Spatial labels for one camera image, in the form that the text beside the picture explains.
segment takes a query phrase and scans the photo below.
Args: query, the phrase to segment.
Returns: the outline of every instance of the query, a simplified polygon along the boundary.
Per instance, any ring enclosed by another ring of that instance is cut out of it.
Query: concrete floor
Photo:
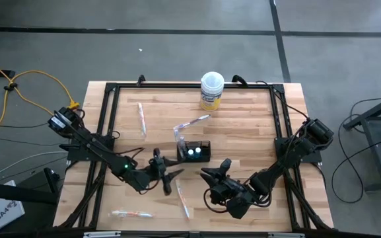
[[[282,30],[381,32],[381,0],[276,0]],[[0,24],[89,28],[273,30],[268,0],[0,0]],[[333,131],[358,100],[381,97],[381,38],[284,37],[291,80],[302,83],[309,115]],[[199,80],[218,71],[248,81],[283,82],[274,36],[200,36],[132,34],[0,33],[0,67],[16,72],[39,69],[61,79],[75,100],[83,101],[90,80]],[[0,113],[3,86],[0,79]],[[23,94],[46,107],[68,103],[58,84],[39,75],[19,79]],[[362,112],[374,103],[360,105]],[[8,125],[40,124],[48,114],[9,97]],[[63,141],[46,127],[0,128],[0,137],[36,143]],[[363,135],[342,132],[348,154],[365,147]],[[0,169],[56,146],[40,147],[0,141]],[[5,176],[62,157],[39,157],[13,167]],[[331,174],[343,160],[337,140],[322,153],[323,171]],[[365,184],[379,181],[370,152],[353,160]],[[63,177],[64,161],[51,166]],[[16,181],[29,173],[15,176]],[[348,165],[335,180],[345,199],[359,194],[359,182]],[[365,194],[356,204],[340,202],[328,190],[335,227],[342,231],[381,235],[381,192]]]

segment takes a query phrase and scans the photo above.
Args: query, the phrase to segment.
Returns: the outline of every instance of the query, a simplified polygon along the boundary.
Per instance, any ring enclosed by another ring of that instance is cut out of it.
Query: yellow cable
[[[45,73],[45,72],[43,72],[43,71],[38,71],[38,70],[30,70],[30,71],[25,71],[25,72],[23,72],[23,73],[20,73],[20,74],[14,76],[12,79],[10,79],[4,72],[2,72],[2,70],[0,70],[0,73],[1,73],[1,74],[2,74],[2,75],[9,81],[9,85],[10,85],[11,83],[14,83],[14,80],[16,80],[18,77],[20,77],[21,75],[25,75],[25,74],[27,74],[27,73],[40,73],[40,74],[42,74],[42,75],[46,75],[46,76],[50,77],[51,79],[57,81],[57,82],[64,88],[65,92],[67,93],[68,97],[70,98],[70,105],[68,106],[68,108],[75,109],[75,108],[79,107],[79,103],[77,103],[77,102],[75,102],[75,101],[73,100],[73,98],[72,98],[71,95],[70,95],[70,92],[69,92],[68,89],[64,86],[64,84],[63,84],[59,79],[55,78],[54,76],[52,76],[52,75],[50,75],[50,74],[48,74],[48,73]],[[41,109],[45,110],[45,111],[46,111],[47,113],[49,113],[50,115],[53,115],[52,112],[51,112],[49,109],[47,109],[46,107],[44,107],[44,106],[42,106],[42,105],[39,105],[38,103],[35,103],[35,102],[33,102],[33,101],[28,100],[27,98],[25,98],[25,97],[20,93],[20,91],[19,91],[16,87],[14,88],[14,90],[17,92],[17,94],[20,96],[20,98],[21,98],[22,100],[24,100],[24,101],[26,101],[26,102],[28,102],[28,103],[30,103],[30,104],[33,104],[34,106],[37,106],[38,108],[41,108]],[[4,105],[3,105],[3,113],[2,113],[2,115],[1,115],[1,117],[0,117],[0,123],[3,121],[4,116],[5,116],[5,109],[6,109],[6,107],[7,107],[7,99],[8,99],[8,91],[5,91],[5,95],[4,95]]]

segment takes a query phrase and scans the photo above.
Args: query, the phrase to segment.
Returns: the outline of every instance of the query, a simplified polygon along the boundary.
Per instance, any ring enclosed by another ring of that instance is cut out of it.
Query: disinfecting wipes container
[[[201,107],[216,110],[221,102],[224,89],[224,77],[217,72],[206,73],[201,79]]]

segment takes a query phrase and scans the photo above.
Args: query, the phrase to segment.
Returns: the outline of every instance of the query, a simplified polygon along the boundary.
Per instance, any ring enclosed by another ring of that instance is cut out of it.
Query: wooden tabletop
[[[83,104],[86,111],[85,125],[96,131],[104,95],[105,81],[91,81]],[[284,84],[287,102],[304,113],[302,87],[298,83]],[[221,105],[214,112],[206,112],[199,105],[200,89],[121,89],[114,130],[121,133],[114,151],[135,147],[146,148],[136,156],[139,166],[148,165],[153,149],[160,148],[161,155],[176,157],[176,144],[172,128],[205,114],[212,117],[183,131],[185,140],[211,141],[211,162],[181,164],[169,171],[183,168],[178,176],[190,219],[180,202],[175,182],[172,193],[165,196],[162,185],[146,195],[139,195],[132,187],[119,181],[107,171],[102,195],[98,229],[115,230],[196,230],[196,231],[290,231],[289,211],[281,177],[272,192],[268,208],[252,206],[242,219],[209,211],[203,203],[207,184],[199,176],[202,167],[218,167],[226,159],[232,159],[229,175],[245,180],[254,172],[267,168],[276,161],[273,139],[276,137],[269,91],[261,89],[225,89]],[[141,123],[137,109],[141,102],[145,113],[147,137],[141,135]],[[282,119],[282,108],[278,104]],[[289,108],[291,125],[296,130],[304,121],[303,116]],[[110,110],[107,111],[106,126]],[[68,170],[54,221],[59,225],[75,209],[83,197],[89,163],[79,162]],[[321,174],[310,164],[300,166],[306,199],[326,224],[332,226],[326,190]],[[87,223],[91,218],[93,199],[90,201]],[[295,202],[299,224],[302,225],[300,206]],[[117,218],[109,216],[112,210],[142,211],[154,218]]]

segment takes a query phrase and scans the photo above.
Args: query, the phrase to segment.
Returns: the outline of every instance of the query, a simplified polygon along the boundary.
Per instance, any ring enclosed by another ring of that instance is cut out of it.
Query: white lid
[[[208,72],[202,79],[203,89],[208,91],[221,91],[224,88],[224,77],[217,72]]]

